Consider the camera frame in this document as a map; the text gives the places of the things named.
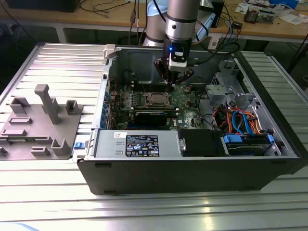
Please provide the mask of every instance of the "blue latch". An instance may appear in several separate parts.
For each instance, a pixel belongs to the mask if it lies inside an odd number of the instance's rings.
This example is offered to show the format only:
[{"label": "blue latch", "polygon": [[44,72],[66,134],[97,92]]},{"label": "blue latch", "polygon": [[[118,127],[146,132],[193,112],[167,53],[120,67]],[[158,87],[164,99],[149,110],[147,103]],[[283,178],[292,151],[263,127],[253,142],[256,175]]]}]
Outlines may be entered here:
[{"label": "blue latch", "polygon": [[85,149],[85,143],[82,142],[76,142],[74,149],[79,150],[79,149]]},{"label": "blue latch", "polygon": [[275,142],[274,137],[272,135],[268,135],[268,138],[269,138],[270,143]]},{"label": "blue latch", "polygon": [[235,134],[227,134],[223,137],[225,143],[234,143],[234,142],[237,142],[237,143],[242,143],[243,140],[241,138],[240,135],[235,135]]}]

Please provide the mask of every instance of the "white sticker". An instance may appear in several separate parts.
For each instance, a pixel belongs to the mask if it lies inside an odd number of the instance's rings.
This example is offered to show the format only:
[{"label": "white sticker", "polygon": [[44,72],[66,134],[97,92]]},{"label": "white sticker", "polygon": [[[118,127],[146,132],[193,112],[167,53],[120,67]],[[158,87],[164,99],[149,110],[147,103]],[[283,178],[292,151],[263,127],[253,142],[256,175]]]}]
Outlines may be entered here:
[{"label": "white sticker", "polygon": [[127,132],[115,132],[114,138],[126,138]]}]

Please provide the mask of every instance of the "black connector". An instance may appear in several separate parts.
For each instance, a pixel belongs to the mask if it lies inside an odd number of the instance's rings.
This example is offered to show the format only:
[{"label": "black connector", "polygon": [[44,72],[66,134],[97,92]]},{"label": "black connector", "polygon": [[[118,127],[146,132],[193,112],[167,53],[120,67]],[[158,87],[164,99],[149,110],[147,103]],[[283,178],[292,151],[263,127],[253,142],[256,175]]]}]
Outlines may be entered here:
[{"label": "black connector", "polygon": [[136,20],[136,10],[133,9],[130,15],[130,24],[133,25],[135,23]]},{"label": "black connector", "polygon": [[234,22],[232,23],[232,28],[233,28],[233,29],[238,29],[238,30],[240,30],[240,29],[242,29],[242,26],[243,26],[242,23],[239,23],[239,22],[236,22],[236,21],[234,21]]}]

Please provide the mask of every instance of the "warning label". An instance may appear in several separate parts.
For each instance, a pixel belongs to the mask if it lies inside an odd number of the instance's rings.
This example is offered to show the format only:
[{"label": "warning label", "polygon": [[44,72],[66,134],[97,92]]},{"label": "warning label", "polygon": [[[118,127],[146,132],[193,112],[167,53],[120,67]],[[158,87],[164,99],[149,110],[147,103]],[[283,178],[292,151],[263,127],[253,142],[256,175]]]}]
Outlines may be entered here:
[{"label": "warning label", "polygon": [[159,156],[158,137],[152,135],[126,136],[127,157],[157,157]]}]

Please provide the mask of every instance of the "black computer case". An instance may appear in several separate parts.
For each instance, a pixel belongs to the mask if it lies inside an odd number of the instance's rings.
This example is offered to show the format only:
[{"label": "black computer case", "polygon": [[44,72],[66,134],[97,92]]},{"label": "black computer case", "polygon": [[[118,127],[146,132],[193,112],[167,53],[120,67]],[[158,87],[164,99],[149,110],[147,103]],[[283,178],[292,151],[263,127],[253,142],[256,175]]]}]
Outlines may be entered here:
[{"label": "black computer case", "polygon": [[80,0],[6,0],[10,8],[74,12]]}]

